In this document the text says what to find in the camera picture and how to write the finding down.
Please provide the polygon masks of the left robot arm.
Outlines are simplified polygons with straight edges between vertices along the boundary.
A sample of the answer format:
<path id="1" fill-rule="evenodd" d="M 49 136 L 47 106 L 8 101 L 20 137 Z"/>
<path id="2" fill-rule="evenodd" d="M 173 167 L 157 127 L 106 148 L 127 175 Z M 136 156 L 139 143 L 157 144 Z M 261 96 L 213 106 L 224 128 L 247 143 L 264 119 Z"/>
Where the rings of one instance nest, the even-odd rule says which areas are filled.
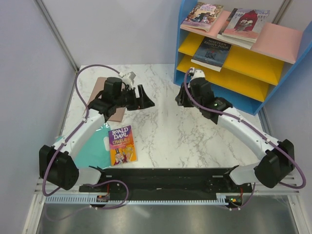
<path id="1" fill-rule="evenodd" d="M 100 170 L 87 166 L 79 169 L 75 157 L 89 138 L 115 114 L 118 108 L 128 111 L 153 107 L 142 85 L 131 86 L 130 79 L 109 77 L 103 90 L 87 106 L 86 116 L 67 135 L 53 146 L 43 145 L 39 150 L 39 176 L 59 188 L 69 190 L 78 184 L 90 184 L 97 192 L 105 190 L 106 178 Z"/>

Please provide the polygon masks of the A Tale of Two Cities book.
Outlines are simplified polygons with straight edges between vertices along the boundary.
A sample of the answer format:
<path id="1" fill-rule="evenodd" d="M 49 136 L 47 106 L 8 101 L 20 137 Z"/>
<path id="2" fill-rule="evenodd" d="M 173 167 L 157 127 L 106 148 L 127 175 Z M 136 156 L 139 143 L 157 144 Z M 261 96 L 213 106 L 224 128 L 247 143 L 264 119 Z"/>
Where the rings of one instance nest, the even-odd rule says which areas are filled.
<path id="1" fill-rule="evenodd" d="M 240 46 L 246 49 L 251 49 L 253 46 L 253 42 L 250 41 L 245 41 L 245 40 L 241 40 L 241 39 L 236 39 L 236 38 L 231 38 L 231 37 L 227 37 L 227 36 L 223 36 L 218 34 L 216 36 L 216 38 L 220 41 L 235 45 L 235 46 Z"/>

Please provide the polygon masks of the Roald Dahl Charlie book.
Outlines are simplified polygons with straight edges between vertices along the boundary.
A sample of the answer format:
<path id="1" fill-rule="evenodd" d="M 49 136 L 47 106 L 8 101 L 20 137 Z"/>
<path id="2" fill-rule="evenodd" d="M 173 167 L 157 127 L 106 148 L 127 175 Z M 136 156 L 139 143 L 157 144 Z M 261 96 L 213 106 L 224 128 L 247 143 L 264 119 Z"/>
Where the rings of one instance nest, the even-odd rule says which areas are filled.
<path id="1" fill-rule="evenodd" d="M 137 161 L 132 127 L 124 126 L 108 132 L 112 166 Z"/>

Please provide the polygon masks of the pink red Shakespeare story book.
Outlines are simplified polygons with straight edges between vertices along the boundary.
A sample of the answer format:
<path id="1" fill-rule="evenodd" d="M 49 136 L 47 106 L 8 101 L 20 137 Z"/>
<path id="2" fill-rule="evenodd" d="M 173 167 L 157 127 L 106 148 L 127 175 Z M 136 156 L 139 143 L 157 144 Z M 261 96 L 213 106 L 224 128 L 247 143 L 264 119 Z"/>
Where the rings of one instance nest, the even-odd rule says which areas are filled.
<path id="1" fill-rule="evenodd" d="M 270 10 L 238 8 L 223 36 L 255 43 L 270 15 Z"/>

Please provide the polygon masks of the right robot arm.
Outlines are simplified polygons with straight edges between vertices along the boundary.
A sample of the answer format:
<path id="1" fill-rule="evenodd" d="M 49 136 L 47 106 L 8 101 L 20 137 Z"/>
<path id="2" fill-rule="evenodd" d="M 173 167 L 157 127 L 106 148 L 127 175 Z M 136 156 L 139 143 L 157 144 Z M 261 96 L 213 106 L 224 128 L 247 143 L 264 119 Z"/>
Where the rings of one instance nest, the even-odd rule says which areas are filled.
<path id="1" fill-rule="evenodd" d="M 191 68 L 185 74 L 175 101 L 182 107 L 196 107 L 201 114 L 216 125 L 223 127 L 243 142 L 258 158 L 258 162 L 246 166 L 234 166 L 223 179 L 229 192 L 242 184 L 261 183 L 274 188 L 295 169 L 294 146 L 289 140 L 280 141 L 259 130 L 237 109 L 222 97 L 215 97 L 210 83 L 200 69 Z"/>

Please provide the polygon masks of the Nineteen Eighty-Four book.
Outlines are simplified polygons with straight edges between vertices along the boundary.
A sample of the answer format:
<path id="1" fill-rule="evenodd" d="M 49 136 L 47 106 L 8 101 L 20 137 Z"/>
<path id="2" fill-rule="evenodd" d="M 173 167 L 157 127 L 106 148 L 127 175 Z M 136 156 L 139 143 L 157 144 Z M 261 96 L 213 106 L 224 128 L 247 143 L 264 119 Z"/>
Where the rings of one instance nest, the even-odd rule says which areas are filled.
<path id="1" fill-rule="evenodd" d="M 220 72 L 231 49 L 231 44 L 205 37 L 191 62 Z"/>

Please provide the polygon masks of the Edward Tulane book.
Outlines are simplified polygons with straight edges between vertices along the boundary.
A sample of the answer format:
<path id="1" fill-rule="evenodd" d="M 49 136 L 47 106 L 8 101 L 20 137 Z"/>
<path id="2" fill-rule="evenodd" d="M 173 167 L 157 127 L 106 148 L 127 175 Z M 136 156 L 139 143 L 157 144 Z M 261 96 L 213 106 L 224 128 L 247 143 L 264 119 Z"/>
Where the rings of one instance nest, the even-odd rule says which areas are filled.
<path id="1" fill-rule="evenodd" d="M 229 25 L 231 19 L 232 19 L 233 15 L 232 13 L 230 13 L 230 15 L 228 16 L 228 18 L 226 19 L 226 21 L 223 23 L 221 29 L 219 30 L 218 32 L 218 35 L 217 36 L 221 36 L 222 33 L 224 32 L 224 30 L 227 28 L 227 26 Z"/>

